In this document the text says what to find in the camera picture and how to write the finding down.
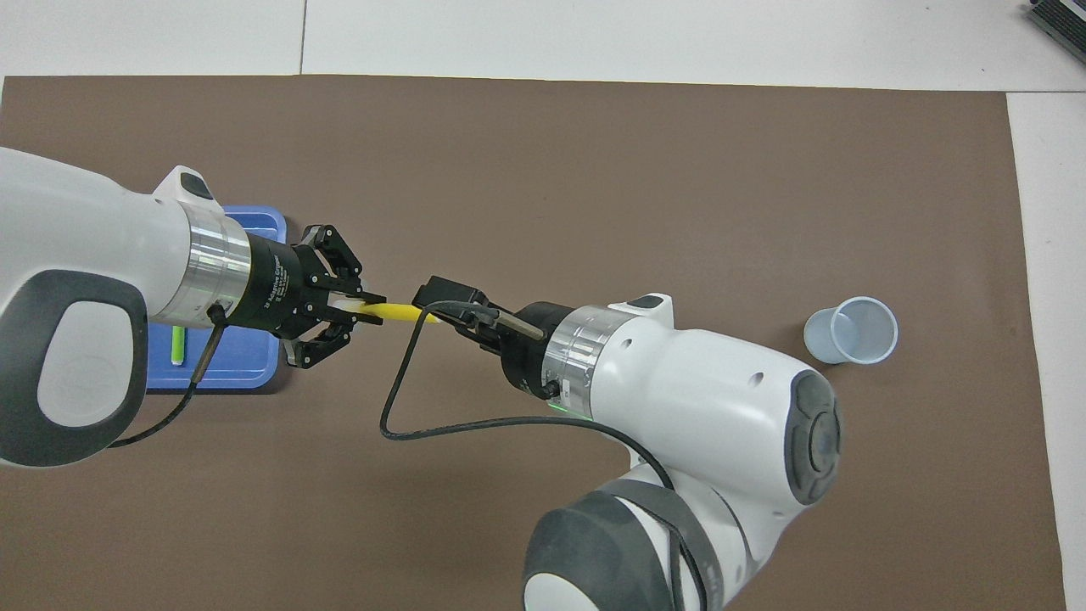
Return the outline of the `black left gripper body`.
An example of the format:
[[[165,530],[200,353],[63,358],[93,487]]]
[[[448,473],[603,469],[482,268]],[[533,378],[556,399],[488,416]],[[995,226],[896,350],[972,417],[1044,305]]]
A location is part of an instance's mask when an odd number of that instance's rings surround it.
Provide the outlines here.
[[[267,330],[276,338],[294,339],[329,321],[329,293],[315,287],[314,276],[327,267],[306,244],[288,246],[250,233],[249,279],[227,323],[236,328]]]

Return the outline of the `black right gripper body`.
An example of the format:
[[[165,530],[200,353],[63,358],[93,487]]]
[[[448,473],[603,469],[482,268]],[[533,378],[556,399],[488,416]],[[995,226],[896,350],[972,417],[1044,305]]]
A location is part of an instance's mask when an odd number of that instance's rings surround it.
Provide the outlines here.
[[[513,314],[544,334],[543,339],[535,340],[512,330],[500,331],[501,370],[513,387],[542,400],[559,394],[560,383],[555,374],[543,373],[543,360],[555,329],[571,311],[574,309],[565,305],[539,301]]]

